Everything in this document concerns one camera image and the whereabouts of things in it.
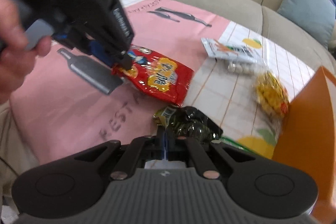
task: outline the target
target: pink tablecloth section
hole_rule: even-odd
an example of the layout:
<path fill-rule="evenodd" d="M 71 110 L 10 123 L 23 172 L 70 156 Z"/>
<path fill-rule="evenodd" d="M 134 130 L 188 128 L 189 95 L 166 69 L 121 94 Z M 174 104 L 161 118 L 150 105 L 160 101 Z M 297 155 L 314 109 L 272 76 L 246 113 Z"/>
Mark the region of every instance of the pink tablecloth section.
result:
<path fill-rule="evenodd" d="M 200 38 L 219 39 L 229 24 L 223 17 L 171 0 L 131 0 L 137 3 L 128 7 L 127 1 L 123 3 L 136 33 L 133 43 L 194 71 L 207 57 Z M 160 7 L 175 13 L 158 15 L 155 9 Z M 176 12 L 192 14 L 198 21 Z M 57 53 L 59 48 L 54 45 L 47 57 L 37 60 L 35 70 L 11 97 L 22 137 L 41 164 L 107 140 L 126 144 L 156 132 L 152 115 L 165 103 L 126 84 L 104 95 L 69 70 L 66 59 Z M 77 50 L 72 53 L 81 55 Z"/>

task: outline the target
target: yellow label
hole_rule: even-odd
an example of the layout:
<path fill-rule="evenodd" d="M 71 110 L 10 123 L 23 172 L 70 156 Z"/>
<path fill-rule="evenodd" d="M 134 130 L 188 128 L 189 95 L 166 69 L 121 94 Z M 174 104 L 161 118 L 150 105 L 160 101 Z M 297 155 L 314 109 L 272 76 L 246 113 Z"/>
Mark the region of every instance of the yellow label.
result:
<path fill-rule="evenodd" d="M 155 68 L 155 74 L 148 77 L 147 84 L 150 87 L 155 87 L 161 92 L 169 90 L 170 84 L 174 84 L 176 79 L 173 79 L 177 64 L 165 57 L 159 59 L 157 67 Z"/>

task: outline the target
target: blue cartoon character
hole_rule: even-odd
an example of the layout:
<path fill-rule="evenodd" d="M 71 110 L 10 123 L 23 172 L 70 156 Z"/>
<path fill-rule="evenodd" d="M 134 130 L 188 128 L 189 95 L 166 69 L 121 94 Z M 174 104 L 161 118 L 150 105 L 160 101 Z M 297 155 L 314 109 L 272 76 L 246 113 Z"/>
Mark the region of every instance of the blue cartoon character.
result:
<path fill-rule="evenodd" d="M 132 60 L 140 65 L 146 65 L 148 60 L 142 55 L 136 55 L 132 50 L 127 52 Z"/>

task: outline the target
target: human hand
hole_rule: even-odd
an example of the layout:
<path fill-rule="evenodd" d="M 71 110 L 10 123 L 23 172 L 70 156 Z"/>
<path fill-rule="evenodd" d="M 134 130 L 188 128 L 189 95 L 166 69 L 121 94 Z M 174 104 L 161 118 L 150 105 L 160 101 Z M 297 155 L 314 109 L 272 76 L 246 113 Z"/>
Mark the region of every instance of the human hand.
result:
<path fill-rule="evenodd" d="M 36 56 L 49 53 L 51 37 L 41 38 L 34 49 L 25 51 L 28 40 L 18 9 L 12 0 L 0 0 L 0 38 L 7 45 L 0 54 L 0 104 L 3 104 L 31 73 Z"/>

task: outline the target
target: silver screw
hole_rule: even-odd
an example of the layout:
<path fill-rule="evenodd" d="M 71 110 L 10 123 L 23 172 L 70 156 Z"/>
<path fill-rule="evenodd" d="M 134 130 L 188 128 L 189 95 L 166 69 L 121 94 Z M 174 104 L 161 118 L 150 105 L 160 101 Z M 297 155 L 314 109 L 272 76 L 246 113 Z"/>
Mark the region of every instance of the silver screw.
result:
<path fill-rule="evenodd" d="M 203 177 L 205 177 L 206 179 L 218 179 L 219 176 L 219 173 L 214 170 L 208 170 L 203 173 Z"/>
<path fill-rule="evenodd" d="M 110 177 L 115 180 L 123 180 L 127 178 L 127 174 L 122 171 L 115 171 L 111 173 Z"/>

